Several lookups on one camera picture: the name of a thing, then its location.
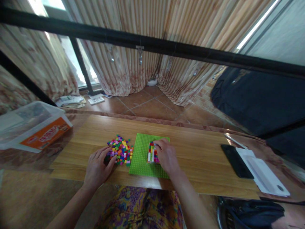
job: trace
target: hand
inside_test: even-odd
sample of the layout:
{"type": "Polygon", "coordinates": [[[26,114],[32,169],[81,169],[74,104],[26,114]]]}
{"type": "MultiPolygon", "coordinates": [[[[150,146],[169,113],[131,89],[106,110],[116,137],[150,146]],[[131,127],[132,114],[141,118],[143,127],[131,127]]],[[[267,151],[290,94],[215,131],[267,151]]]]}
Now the hand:
{"type": "Polygon", "coordinates": [[[175,148],[168,142],[166,138],[163,138],[159,141],[154,141],[155,148],[158,152],[158,159],[164,171],[172,176],[176,172],[180,171],[180,167],[178,164],[176,150],[175,148]]]}
{"type": "Polygon", "coordinates": [[[107,166],[104,164],[106,154],[110,150],[111,148],[107,146],[90,155],[83,185],[84,189],[95,192],[105,182],[117,159],[113,157],[107,166]]]}

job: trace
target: green baseplate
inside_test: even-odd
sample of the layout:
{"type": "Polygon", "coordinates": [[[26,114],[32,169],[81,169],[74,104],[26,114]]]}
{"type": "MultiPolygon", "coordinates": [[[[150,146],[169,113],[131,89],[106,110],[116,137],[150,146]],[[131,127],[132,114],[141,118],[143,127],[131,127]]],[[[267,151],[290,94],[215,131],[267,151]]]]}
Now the green baseplate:
{"type": "Polygon", "coordinates": [[[169,179],[160,164],[147,163],[149,143],[162,138],[166,138],[170,141],[168,137],[137,134],[129,174],[169,179]]]}

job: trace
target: orange label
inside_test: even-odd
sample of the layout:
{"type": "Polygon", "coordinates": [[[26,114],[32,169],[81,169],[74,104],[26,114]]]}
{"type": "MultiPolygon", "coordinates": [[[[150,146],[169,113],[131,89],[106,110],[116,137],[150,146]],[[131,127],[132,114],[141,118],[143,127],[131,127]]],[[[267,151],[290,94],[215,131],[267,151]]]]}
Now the orange label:
{"type": "Polygon", "coordinates": [[[31,137],[20,142],[20,144],[35,149],[44,149],[70,128],[71,127],[63,120],[63,118],[60,117],[37,133],[33,134],[31,137]]]}

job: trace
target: wooden table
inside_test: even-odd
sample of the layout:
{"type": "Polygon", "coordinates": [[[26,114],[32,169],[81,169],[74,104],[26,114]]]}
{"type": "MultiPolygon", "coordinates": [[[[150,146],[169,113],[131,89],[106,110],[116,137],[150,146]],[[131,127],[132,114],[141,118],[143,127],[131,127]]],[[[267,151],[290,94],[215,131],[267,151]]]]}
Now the wooden table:
{"type": "MultiPolygon", "coordinates": [[[[176,148],[178,161],[198,193],[259,199],[253,180],[237,177],[221,144],[222,133],[149,122],[91,115],[50,166],[51,177],[83,181],[91,153],[107,145],[117,134],[130,138],[136,134],[166,136],[176,148]]],[[[128,174],[129,167],[115,166],[106,183],[172,190],[170,180],[128,174]]]]}

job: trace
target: brick wall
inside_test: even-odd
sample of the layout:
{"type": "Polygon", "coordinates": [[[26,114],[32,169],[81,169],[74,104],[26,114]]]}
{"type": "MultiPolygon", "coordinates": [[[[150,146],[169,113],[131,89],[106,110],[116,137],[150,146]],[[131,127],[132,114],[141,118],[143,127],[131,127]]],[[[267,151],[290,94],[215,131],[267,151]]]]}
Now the brick wall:
{"type": "Polygon", "coordinates": [[[202,88],[202,90],[196,95],[196,97],[193,99],[193,103],[198,105],[199,107],[201,107],[204,110],[207,110],[213,114],[215,114],[216,116],[220,117],[221,119],[224,119],[225,121],[227,121],[228,123],[242,129],[243,131],[245,131],[246,133],[249,133],[249,131],[243,127],[242,125],[240,125],[238,122],[236,122],[234,119],[230,118],[229,116],[227,116],[226,114],[222,113],[220,110],[218,110],[212,103],[211,98],[210,98],[210,94],[211,91],[219,77],[219,75],[222,74],[223,70],[221,72],[219,72],[218,75],[215,76],[216,80],[210,79],[207,84],[202,88]]]}

